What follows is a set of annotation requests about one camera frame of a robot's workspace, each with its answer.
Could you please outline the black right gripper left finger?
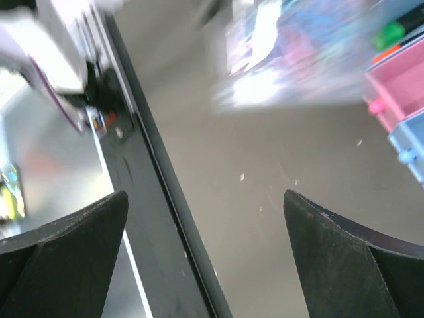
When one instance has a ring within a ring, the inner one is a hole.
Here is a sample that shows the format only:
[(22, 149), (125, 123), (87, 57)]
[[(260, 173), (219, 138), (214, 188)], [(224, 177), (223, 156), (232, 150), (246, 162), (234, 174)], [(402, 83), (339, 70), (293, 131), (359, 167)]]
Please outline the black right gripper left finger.
[(128, 210), (117, 191), (1, 240), (1, 316), (100, 317)]

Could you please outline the orange capped black highlighter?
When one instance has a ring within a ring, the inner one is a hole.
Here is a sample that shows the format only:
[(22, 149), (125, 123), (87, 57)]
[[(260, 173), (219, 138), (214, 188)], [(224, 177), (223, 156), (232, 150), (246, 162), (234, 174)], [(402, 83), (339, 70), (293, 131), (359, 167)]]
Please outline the orange capped black highlighter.
[(400, 43), (392, 46), (391, 48), (387, 49), (386, 51), (384, 51), (383, 53), (381, 53), (380, 55), (375, 57), (373, 59), (372, 63), (377, 64), (378, 62), (380, 62), (384, 58), (387, 58), (390, 54), (397, 52), (398, 50), (400, 50), (404, 46), (407, 46), (409, 43), (417, 40), (418, 38), (421, 38), (422, 36), (423, 36), (423, 32), (420, 32), (419, 34), (416, 34), (416, 35), (412, 36), (411, 38), (408, 38), (406, 40), (401, 41)]

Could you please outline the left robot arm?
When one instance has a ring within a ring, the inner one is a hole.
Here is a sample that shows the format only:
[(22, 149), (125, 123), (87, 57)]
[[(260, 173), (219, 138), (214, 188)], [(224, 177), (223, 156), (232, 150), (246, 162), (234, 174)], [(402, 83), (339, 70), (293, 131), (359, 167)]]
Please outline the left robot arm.
[(19, 76), (40, 89), (64, 95), (99, 95), (105, 87), (96, 63), (83, 55), (69, 26), (87, 13), (90, 1), (1, 2), (1, 91)]

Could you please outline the clear jar of paper clips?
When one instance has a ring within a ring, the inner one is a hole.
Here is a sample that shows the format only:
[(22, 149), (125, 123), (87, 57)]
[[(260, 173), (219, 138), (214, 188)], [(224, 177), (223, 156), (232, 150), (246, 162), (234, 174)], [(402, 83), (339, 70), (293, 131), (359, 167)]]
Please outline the clear jar of paper clips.
[(333, 105), (363, 96), (371, 1), (227, 1), (224, 18), (219, 105)]

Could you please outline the light blue drawer bin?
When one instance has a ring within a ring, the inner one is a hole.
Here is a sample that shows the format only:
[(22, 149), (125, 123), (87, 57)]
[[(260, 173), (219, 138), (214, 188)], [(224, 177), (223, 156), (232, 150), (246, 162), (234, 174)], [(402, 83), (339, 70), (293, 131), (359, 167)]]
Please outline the light blue drawer bin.
[(397, 159), (423, 186), (423, 112), (398, 123), (388, 140), (397, 152)]

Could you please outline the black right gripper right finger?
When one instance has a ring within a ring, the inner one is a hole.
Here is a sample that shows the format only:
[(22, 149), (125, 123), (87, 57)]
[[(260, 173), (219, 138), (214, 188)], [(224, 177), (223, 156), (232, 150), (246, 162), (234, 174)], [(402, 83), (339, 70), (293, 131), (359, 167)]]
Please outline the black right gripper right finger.
[(284, 217), (310, 317), (423, 316), (423, 246), (292, 190), (284, 194)]

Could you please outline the green capped black highlighter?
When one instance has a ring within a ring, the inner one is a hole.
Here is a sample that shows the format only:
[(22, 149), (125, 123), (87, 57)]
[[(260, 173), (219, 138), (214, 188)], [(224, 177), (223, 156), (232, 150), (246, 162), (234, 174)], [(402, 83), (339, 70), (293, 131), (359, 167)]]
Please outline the green capped black highlighter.
[(423, 24), (423, 6), (404, 14), (390, 22), (372, 39), (374, 47), (381, 51), (397, 43)]

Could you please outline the pink drawer bin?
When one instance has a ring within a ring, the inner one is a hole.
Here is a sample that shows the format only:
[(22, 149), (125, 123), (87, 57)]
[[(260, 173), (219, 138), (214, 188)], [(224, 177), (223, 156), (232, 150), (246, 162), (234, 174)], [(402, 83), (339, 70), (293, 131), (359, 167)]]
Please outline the pink drawer bin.
[(368, 112), (390, 133), (401, 121), (423, 111), (423, 37), (390, 54), (366, 71)]

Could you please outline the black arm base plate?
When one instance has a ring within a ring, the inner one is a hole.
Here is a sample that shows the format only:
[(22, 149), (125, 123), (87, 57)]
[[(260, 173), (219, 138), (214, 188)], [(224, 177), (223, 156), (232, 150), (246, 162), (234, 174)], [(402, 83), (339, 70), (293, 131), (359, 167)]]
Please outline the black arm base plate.
[(111, 15), (101, 17), (134, 129), (101, 148), (115, 190), (129, 199), (125, 246), (148, 317), (230, 317), (231, 310)]

